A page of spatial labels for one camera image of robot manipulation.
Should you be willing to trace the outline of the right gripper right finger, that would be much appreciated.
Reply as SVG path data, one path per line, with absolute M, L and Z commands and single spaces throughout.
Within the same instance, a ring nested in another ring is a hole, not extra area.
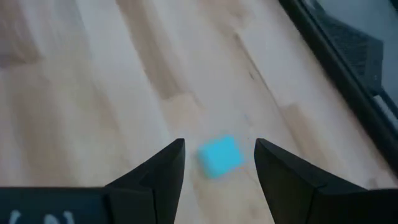
M 337 195 L 366 191 L 263 138 L 256 139 L 254 160 L 275 223 L 306 223 L 321 190 Z

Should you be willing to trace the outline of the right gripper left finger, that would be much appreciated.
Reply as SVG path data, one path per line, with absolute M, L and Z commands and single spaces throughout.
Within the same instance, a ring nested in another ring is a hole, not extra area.
M 185 170 L 185 140 L 178 138 L 107 185 L 113 223 L 173 223 Z

